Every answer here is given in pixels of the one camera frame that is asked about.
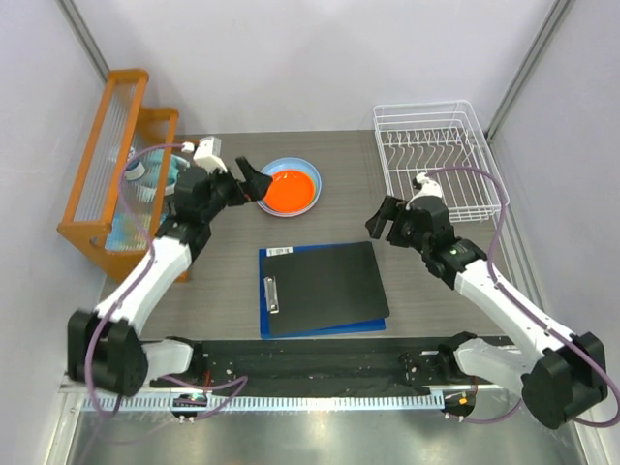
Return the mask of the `orange plate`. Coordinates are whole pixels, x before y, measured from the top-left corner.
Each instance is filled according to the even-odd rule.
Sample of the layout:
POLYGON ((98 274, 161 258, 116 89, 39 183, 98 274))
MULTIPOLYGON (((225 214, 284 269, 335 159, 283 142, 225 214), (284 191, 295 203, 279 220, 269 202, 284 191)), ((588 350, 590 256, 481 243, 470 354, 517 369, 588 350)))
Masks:
POLYGON ((306 172, 279 170, 272 176, 264 203, 276 213, 299 213, 312 203, 316 192, 316 183, 306 172))

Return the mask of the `blue plate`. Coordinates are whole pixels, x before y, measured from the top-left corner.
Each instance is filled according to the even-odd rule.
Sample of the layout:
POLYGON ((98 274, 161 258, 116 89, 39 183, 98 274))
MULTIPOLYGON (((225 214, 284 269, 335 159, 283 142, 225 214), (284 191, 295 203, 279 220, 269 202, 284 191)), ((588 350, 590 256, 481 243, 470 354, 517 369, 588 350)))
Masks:
POLYGON ((296 158, 296 157, 285 157, 285 158, 280 158, 272 162, 269 162, 267 165, 263 167, 262 173, 270 175, 272 177, 274 173, 280 170, 299 170, 299 171, 304 171, 307 174, 309 174, 313 178, 317 186, 317 192, 315 195, 315 199, 304 210, 302 210, 299 213, 293 213, 293 214, 276 213, 275 211, 271 210, 269 207, 266 206, 266 204, 264 203, 264 199, 258 202, 258 206, 264 212, 272 216, 282 217, 282 218, 295 217, 295 216, 299 216, 301 214, 306 213, 316 204, 316 202, 319 199, 321 190, 322 190, 322 179, 319 174, 319 171, 316 169, 314 165, 312 165, 307 160, 296 158))

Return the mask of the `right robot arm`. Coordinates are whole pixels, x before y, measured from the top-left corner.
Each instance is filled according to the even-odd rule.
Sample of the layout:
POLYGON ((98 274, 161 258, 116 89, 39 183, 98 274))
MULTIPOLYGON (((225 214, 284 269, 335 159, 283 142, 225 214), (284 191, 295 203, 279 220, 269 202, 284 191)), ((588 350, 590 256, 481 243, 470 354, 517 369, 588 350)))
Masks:
POLYGON ((605 347, 594 334, 575 334, 528 300, 496 269, 487 253, 454 232, 438 197, 384 198, 366 222, 373 238, 419 252, 427 270, 476 304, 517 348, 491 346, 461 333, 441 346, 437 368, 451 383, 475 376, 520 396, 530 414, 557 429, 619 389, 606 373, 605 347))

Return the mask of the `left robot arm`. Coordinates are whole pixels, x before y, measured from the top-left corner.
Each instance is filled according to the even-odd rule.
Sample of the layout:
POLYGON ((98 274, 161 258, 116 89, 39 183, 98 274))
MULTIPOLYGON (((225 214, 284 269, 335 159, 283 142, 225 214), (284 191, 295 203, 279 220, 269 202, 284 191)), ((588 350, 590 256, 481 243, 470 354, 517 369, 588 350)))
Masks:
POLYGON ((89 390, 123 397, 152 380, 172 375, 184 386, 198 385, 206 363, 183 338, 144 343, 146 321, 174 281, 196 260, 211 237, 210 224, 225 208, 258 202, 272 183, 244 157, 236 179, 217 156, 177 177, 173 213, 159 226, 148 251, 125 280, 94 309, 77 310, 68 321, 67 375, 89 390))

